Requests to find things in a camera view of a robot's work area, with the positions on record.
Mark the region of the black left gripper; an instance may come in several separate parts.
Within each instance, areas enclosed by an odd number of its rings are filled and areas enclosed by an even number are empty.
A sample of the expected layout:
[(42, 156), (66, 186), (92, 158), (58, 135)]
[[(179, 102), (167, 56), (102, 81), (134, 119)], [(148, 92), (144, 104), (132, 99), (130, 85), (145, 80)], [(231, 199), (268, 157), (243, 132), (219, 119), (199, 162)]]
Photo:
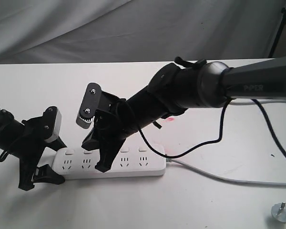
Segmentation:
[(33, 189), (35, 183), (62, 184), (65, 182), (65, 178), (53, 171), (49, 164), (38, 166), (46, 147), (54, 151), (67, 147), (60, 137), (50, 143), (44, 141), (42, 116), (21, 121), (24, 132), (19, 143), (20, 179), (18, 188), (22, 190)]

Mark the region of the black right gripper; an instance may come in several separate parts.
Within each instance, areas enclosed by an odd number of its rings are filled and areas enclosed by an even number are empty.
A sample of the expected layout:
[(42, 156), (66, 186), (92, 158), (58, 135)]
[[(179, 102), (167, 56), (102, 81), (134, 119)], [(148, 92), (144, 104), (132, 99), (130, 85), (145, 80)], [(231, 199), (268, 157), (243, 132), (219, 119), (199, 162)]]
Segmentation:
[(122, 118), (117, 114), (118, 105), (124, 101), (113, 94), (102, 92), (94, 115), (93, 129), (82, 142), (82, 148), (87, 151), (99, 149), (100, 160), (95, 165), (95, 169), (100, 172), (111, 169), (114, 159), (125, 142), (126, 131), (123, 130)]

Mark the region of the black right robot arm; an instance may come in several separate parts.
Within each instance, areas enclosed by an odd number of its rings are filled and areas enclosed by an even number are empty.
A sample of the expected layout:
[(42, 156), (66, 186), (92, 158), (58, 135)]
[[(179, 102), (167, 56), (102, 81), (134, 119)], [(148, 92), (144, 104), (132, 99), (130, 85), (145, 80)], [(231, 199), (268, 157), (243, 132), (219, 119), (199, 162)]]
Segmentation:
[(221, 108), (224, 115), (235, 99), (250, 99), (259, 107), (274, 142), (286, 158), (261, 104), (263, 99), (286, 100), (286, 57), (235, 68), (219, 61), (188, 62), (176, 57), (128, 99), (90, 83), (76, 123), (90, 129), (82, 148), (98, 150), (100, 159), (95, 168), (107, 172), (125, 140), (148, 125), (157, 125), (158, 119), (182, 115), (190, 108)]

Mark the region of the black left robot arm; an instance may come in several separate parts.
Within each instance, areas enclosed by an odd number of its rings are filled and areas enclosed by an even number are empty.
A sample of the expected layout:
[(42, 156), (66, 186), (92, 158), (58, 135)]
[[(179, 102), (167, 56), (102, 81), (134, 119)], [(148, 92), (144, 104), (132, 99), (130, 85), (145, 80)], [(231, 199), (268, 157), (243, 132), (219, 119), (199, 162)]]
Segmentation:
[(58, 151), (66, 147), (59, 136), (60, 128), (61, 113), (56, 106), (46, 108), (42, 116), (21, 122), (11, 112), (0, 109), (0, 163), (9, 155), (19, 159), (19, 189), (29, 191), (36, 183), (64, 183), (64, 177), (50, 165), (38, 165), (45, 148)]

